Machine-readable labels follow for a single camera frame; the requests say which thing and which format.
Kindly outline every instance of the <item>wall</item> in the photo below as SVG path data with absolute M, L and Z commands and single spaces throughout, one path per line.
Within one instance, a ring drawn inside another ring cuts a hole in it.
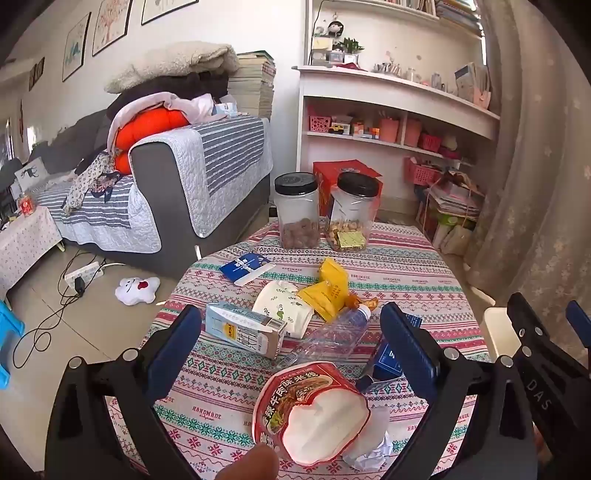
M 10 118 L 11 136 L 14 156 L 21 161 L 26 160 L 28 151 L 21 141 L 18 120 L 20 118 L 20 99 L 25 91 L 24 76 L 16 77 L 11 81 L 4 82 L 0 86 L 0 128 L 4 130 L 4 121 Z
M 107 80 L 152 48 L 184 40 L 229 43 L 237 52 L 266 50 L 275 58 L 273 175 L 295 168 L 299 75 L 291 66 L 301 64 L 303 57 L 302 0 L 200 0 L 143 26 L 144 0 L 133 0 L 127 35 L 93 57 L 99 5 L 100 0 L 56 0 L 15 45 L 12 57 L 46 58 L 42 77 L 23 97 L 25 130 L 34 127 L 38 140 L 52 140 L 60 129 L 106 108 L 116 98 L 104 92 Z M 84 65 L 62 83 L 67 33 L 89 11 Z

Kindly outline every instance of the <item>blue snack package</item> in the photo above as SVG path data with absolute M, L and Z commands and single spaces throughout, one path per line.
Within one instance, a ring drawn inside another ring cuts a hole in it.
M 220 271 L 238 287 L 243 287 L 263 273 L 275 268 L 268 258 L 254 252 L 247 253 L 220 267 Z

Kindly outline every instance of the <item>blanket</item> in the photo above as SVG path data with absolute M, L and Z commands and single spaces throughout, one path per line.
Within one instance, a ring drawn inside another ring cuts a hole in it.
M 105 86 L 107 93 L 121 93 L 156 77 L 191 72 L 233 73 L 239 62 L 231 45 L 183 41 L 139 55 L 116 72 Z
M 207 237 L 272 169 L 269 120 L 239 116 L 189 125 L 137 142 L 166 143 L 174 154 L 195 234 Z
M 72 182 L 33 190 L 38 205 L 46 206 L 62 237 L 80 245 L 94 243 L 105 251 L 156 253 L 162 247 L 148 201 L 132 176 L 114 186 L 109 200 L 85 193 L 82 205 L 67 216 L 61 209 Z
M 219 267 L 246 252 L 255 251 L 277 266 L 245 287 L 232 284 Z M 431 243 L 415 227 L 375 223 L 366 251 L 335 252 L 324 235 L 316 249 L 286 251 L 280 247 L 277 222 L 195 263 L 185 273 L 152 323 L 145 339 L 167 328 L 187 303 L 204 314 L 208 302 L 226 300 L 252 308 L 256 296 L 270 280 L 286 280 L 305 287 L 317 281 L 326 257 L 334 258 L 349 273 L 349 288 L 362 299 L 379 298 L 368 331 L 353 355 L 339 364 L 343 374 L 357 378 L 381 338 L 381 307 L 396 301 L 407 313 L 423 319 L 443 347 L 458 348 L 469 358 L 488 358 L 484 340 L 472 310 L 457 280 Z M 323 323 L 314 314 L 307 334 Z M 300 340 L 286 339 L 281 354 Z M 272 374 L 273 363 L 255 353 L 234 347 L 201 333 L 168 396 L 154 410 L 164 428 L 189 464 L 204 480 L 239 459 L 252 447 L 252 410 L 256 398 Z M 279 480 L 379 480 L 400 454 L 427 409 L 404 377 L 367 394 L 370 407 L 386 406 L 390 412 L 388 432 L 394 451 L 379 471 L 357 472 L 343 461 L 301 467 L 281 459 Z M 436 472 L 452 465 L 472 415 L 476 397 L 467 397 Z M 141 458 L 125 426 L 116 401 L 109 406 L 111 418 L 124 452 L 137 463 Z

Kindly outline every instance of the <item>pink storage bin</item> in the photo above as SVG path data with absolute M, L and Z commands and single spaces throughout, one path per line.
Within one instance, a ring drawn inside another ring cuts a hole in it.
M 404 134 L 404 143 L 408 147 L 416 147 L 418 145 L 418 138 L 421 136 L 422 123 L 419 120 L 409 118 L 407 120 L 407 129 Z M 402 139 L 402 128 L 398 129 L 397 142 L 400 143 Z
M 392 120 L 391 118 L 382 118 L 379 121 L 379 139 L 382 142 L 396 143 L 398 136 L 398 120 Z
M 310 131 L 327 134 L 330 127 L 329 116 L 313 116 L 310 115 Z
M 419 141 L 421 148 L 423 150 L 429 150 L 429 152 L 438 152 L 439 146 L 441 146 L 441 138 L 435 135 L 421 134 Z
M 417 165 L 410 157 L 404 157 L 404 180 L 415 185 L 433 185 L 441 178 L 441 172 L 425 165 Z

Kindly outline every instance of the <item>potted plant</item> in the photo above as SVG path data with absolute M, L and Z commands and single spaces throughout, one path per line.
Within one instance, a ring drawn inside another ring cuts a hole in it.
M 356 39 L 346 38 L 342 41 L 342 46 L 345 49 L 345 63 L 355 63 L 359 60 L 359 52 L 363 50 L 363 47 L 359 45 Z

